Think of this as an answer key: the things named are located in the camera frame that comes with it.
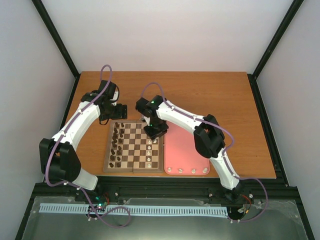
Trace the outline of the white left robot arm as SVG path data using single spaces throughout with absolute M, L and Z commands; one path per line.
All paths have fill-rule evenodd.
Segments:
M 45 182 L 50 187 L 71 185 L 85 189 L 92 201 L 103 198 L 104 188 L 98 185 L 98 177 L 82 168 L 77 147 L 95 120 L 124 119 L 127 106 L 117 103 L 120 91 L 113 93 L 86 93 L 69 121 L 52 138 L 39 143 L 40 166 Z

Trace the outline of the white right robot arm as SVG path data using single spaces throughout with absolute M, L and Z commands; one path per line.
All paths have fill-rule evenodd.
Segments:
M 142 114 L 146 126 L 144 132 L 151 140 L 165 135 L 167 122 L 173 123 L 193 135 L 195 149 L 202 157 L 209 159 L 224 188 L 224 199 L 235 203 L 241 195 L 243 185 L 240 176 L 229 160 L 225 144 L 225 129 L 218 125 L 216 118 L 192 114 L 156 95 L 152 100 L 141 97 L 135 109 Z

